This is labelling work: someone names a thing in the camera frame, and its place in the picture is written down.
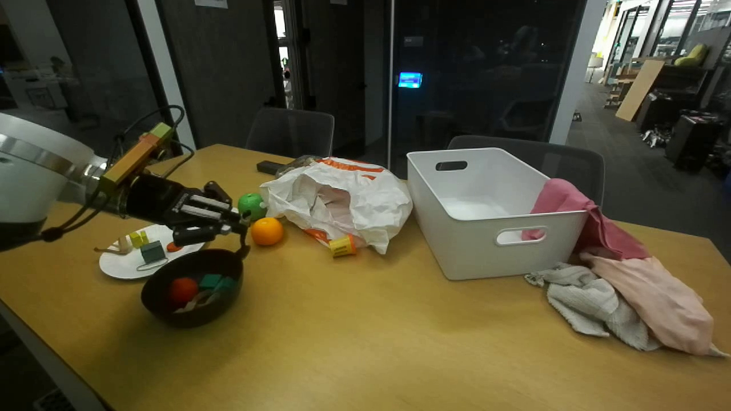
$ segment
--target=white storage bin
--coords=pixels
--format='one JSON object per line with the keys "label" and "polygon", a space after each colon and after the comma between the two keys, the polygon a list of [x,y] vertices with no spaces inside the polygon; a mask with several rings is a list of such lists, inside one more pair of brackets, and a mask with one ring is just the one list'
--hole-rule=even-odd
{"label": "white storage bin", "polygon": [[416,220],[448,279],[524,274],[566,259],[585,210],[530,215],[547,176],[502,148],[406,152]]}

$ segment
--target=plastic bag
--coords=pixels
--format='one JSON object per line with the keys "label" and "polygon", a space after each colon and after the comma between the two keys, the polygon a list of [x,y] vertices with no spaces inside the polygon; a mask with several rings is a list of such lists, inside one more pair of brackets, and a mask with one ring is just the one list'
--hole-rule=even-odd
{"label": "plastic bag", "polygon": [[261,186],[266,215],[286,216],[322,244],[353,240],[386,255],[413,210],[405,180],[343,158],[297,167]]}

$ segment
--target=pink cloth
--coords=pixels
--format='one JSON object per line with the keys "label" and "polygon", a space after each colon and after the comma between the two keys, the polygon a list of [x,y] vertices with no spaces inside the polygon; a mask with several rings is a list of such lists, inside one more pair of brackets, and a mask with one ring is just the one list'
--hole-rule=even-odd
{"label": "pink cloth", "polygon": [[558,210],[586,213],[572,252],[596,275],[620,291],[664,346],[723,357],[712,344],[712,318],[694,289],[671,275],[633,236],[602,216],[598,205],[569,180],[553,178],[543,185],[531,213]]}
{"label": "pink cloth", "polygon": [[598,205],[569,180],[553,178],[543,185],[531,213],[585,210],[586,221],[576,242],[576,254],[592,252],[608,258],[647,258],[642,244],[602,216]]}

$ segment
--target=floor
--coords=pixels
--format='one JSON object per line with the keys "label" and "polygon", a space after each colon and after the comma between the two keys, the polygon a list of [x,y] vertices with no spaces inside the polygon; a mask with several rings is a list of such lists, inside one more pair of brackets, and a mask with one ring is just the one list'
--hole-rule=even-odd
{"label": "floor", "polygon": [[585,85],[569,132],[570,145],[604,160],[602,215],[692,236],[704,236],[731,259],[731,185],[711,169],[678,172],[663,148],[642,144],[635,124],[602,107],[604,88]]}

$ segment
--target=gray cloth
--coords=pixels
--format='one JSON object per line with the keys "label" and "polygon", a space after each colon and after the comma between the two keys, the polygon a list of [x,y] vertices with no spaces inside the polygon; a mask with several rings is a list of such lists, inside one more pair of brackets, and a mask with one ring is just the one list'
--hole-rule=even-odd
{"label": "gray cloth", "polygon": [[617,289],[585,265],[555,265],[524,274],[531,285],[547,285],[547,304],[585,336],[617,336],[625,344],[651,352],[660,344],[636,318],[636,312],[617,295]]}

